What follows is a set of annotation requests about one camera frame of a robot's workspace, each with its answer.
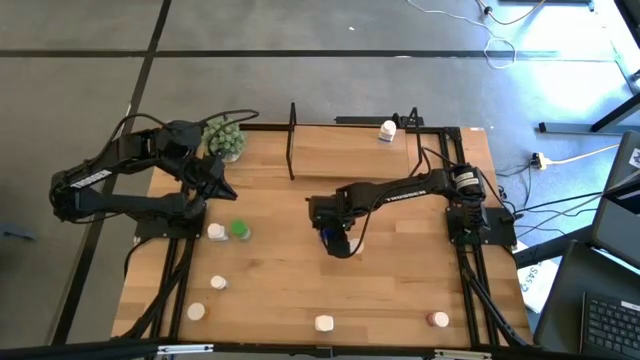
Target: desk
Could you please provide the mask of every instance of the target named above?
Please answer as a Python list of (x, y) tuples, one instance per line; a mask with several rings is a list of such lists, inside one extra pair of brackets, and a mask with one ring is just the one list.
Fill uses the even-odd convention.
[[(404, 142), (405, 175), (417, 162), (415, 136), (403, 133), (395, 140)], [(463, 129), (462, 138), (467, 161), (480, 167), (495, 184), (485, 132)], [(424, 146), (438, 149), (434, 136), (421, 135), (421, 139)], [(214, 220), (229, 224), (240, 217), (253, 236), (248, 243), (215, 243), (206, 237), (196, 242), (179, 339), (469, 347), (458, 264), (447, 234), (446, 199), (425, 196), (381, 208), (371, 217), (363, 253), (349, 260), (332, 258), (311, 228), (304, 199), (331, 194), (336, 187), (353, 182), (353, 178), (327, 176), (339, 176), (358, 164), (337, 161), (339, 153), (327, 152), (336, 157), (335, 174), (296, 174), (292, 181), (284, 156), (286, 140), (286, 132), (251, 131), (241, 158), (227, 166), (225, 176), (238, 199), (209, 201), (205, 224)], [(376, 140), (354, 137), (352, 141)], [(366, 146), (354, 146), (366, 151)], [(300, 160), (297, 155), (294, 151), (294, 167)], [(442, 166), (435, 156), (430, 160), (434, 168)], [(156, 169), (148, 194), (161, 196), (179, 188), (172, 177)], [(491, 196), (487, 205), (499, 206)], [(359, 236), (363, 222), (359, 220), (350, 235)], [(132, 256), (113, 335), (128, 330), (156, 295), (166, 250), (166, 239), (158, 239)], [(485, 246), (484, 250), (494, 301), (520, 336), (531, 341), (513, 259), (500, 247)], [(213, 275), (227, 278), (230, 288), (213, 290), (209, 284)], [(188, 320), (185, 314), (193, 302), (207, 308), (206, 317), (199, 322)], [(486, 342), (484, 314), (477, 298), (475, 304), (481, 339)], [(167, 334), (172, 309), (170, 300), (161, 334)], [(435, 310), (449, 314), (448, 328), (427, 326), (425, 315)], [(333, 332), (314, 330), (314, 318), (320, 314), (334, 317)]]

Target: potted plant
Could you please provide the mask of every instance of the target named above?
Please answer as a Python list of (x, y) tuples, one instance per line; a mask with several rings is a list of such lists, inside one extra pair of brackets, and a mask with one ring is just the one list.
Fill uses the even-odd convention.
[(228, 125), (228, 118), (215, 118), (207, 121), (207, 126), (202, 133), (202, 145), (206, 155), (219, 152), (223, 161), (234, 162), (238, 160), (247, 143), (247, 134), (240, 131), (240, 125)]

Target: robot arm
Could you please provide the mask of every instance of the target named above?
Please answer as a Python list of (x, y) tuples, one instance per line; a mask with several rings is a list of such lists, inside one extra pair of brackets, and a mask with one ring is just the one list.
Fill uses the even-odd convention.
[(346, 231), (351, 229), (356, 218), (368, 215), (384, 204), (431, 194), (461, 204), (463, 227), (467, 232), (488, 230), (482, 205), (486, 194), (479, 170), (470, 165), (435, 169), (428, 174), (382, 184), (358, 182), (337, 189), (332, 196), (312, 196), (308, 199), (309, 218), (329, 255), (349, 258), (353, 254)]
[[(199, 123), (176, 120), (160, 128), (112, 136), (95, 158), (53, 175), (49, 199), (54, 214), (62, 221), (76, 222), (96, 213), (124, 213), (135, 220), (163, 218), (178, 225), (201, 214), (206, 199), (235, 200), (220, 156), (196, 157), (202, 129)], [(152, 166), (173, 175), (195, 196), (189, 200), (183, 193), (159, 198), (104, 195), (91, 188), (116, 174), (134, 174)]]

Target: green plant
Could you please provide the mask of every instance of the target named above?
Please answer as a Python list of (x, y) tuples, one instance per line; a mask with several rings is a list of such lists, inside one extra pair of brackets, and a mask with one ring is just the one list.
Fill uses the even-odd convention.
[(246, 134), (240, 131), (238, 124), (226, 125), (224, 118), (207, 121), (202, 133), (202, 145), (206, 155), (220, 151), (222, 155), (240, 154), (247, 142)]

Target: floor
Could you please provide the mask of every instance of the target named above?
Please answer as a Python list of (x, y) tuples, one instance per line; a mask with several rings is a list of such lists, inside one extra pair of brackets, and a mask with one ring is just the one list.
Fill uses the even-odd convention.
[[(414, 1), (482, 21), (473, 0)], [(530, 8), (489, 3), (503, 19)], [(542, 135), (534, 128), (541, 121), (593, 122), (632, 94), (612, 46), (628, 34), (614, 32), (621, 19), (611, 0), (597, 1), (596, 12), (545, 5), (509, 27), (486, 20), (521, 52), (522, 59), (505, 70), (491, 69), (482, 57), (485, 29), (421, 13), (403, 0), (183, 0), (171, 4), (166, 24), (157, 27), (162, 5), (162, 0), (0, 0), (0, 220), (38, 237), (6, 237), (0, 245), (2, 348), (48, 342), (85, 232), (53, 216), (46, 195), (50, 176), (94, 156), (129, 105), (163, 119), (249, 107), (262, 113), (260, 121), (282, 122), (295, 101), (299, 121), (312, 123), (328, 123), (337, 115), (407, 114), (417, 106), (432, 126), (487, 129), (496, 167), (506, 170), (526, 163), (532, 152), (559, 160), (615, 143), (616, 137)], [(461, 50), (462, 57), (149, 55), (264, 49), (433, 50), (434, 56)], [(135, 128), (147, 126), (138, 122)], [(529, 204), (602, 189), (614, 154), (534, 171)], [(524, 203), (526, 175), (501, 180), (517, 207)], [(121, 177), (116, 192), (143, 194), (149, 177), (148, 172)], [(584, 213), (548, 227), (571, 231), (592, 216)], [(545, 218), (528, 214), (521, 223)], [(124, 217), (105, 223), (70, 341), (109, 337), (133, 229)], [(521, 240), (532, 245), (556, 235), (536, 231)]]

